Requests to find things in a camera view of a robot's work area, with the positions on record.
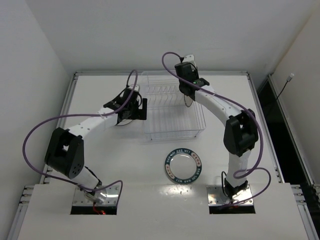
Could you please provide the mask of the white wire dish rack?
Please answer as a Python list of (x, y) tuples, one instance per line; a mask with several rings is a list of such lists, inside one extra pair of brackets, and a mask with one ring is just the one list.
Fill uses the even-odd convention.
[(165, 71), (141, 74), (141, 95), (147, 98), (143, 131), (149, 141), (182, 140), (197, 137), (206, 128), (203, 108), (193, 101), (186, 107), (179, 80)]

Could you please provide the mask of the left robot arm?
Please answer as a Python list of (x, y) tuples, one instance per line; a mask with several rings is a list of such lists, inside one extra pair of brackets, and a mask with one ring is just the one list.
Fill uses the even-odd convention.
[(146, 120), (147, 102), (148, 100), (140, 95), (140, 86), (130, 85), (104, 104), (97, 116), (90, 116), (67, 129), (58, 127), (51, 135), (45, 163), (75, 182), (89, 200), (103, 203), (107, 191), (101, 189), (102, 182), (85, 165), (85, 141), (97, 137), (124, 120)]

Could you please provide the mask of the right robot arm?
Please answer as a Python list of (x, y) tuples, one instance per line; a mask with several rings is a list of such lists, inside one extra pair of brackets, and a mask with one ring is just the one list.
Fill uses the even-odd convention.
[(199, 77), (193, 63), (178, 63), (174, 68), (179, 79), (179, 90), (204, 106), (224, 126), (223, 144), (229, 152), (229, 161), (223, 191), (231, 199), (248, 185), (246, 177), (234, 177), (234, 173), (238, 171), (243, 174), (248, 168), (248, 158), (259, 138), (257, 126), (246, 111), (218, 97), (210, 83)]

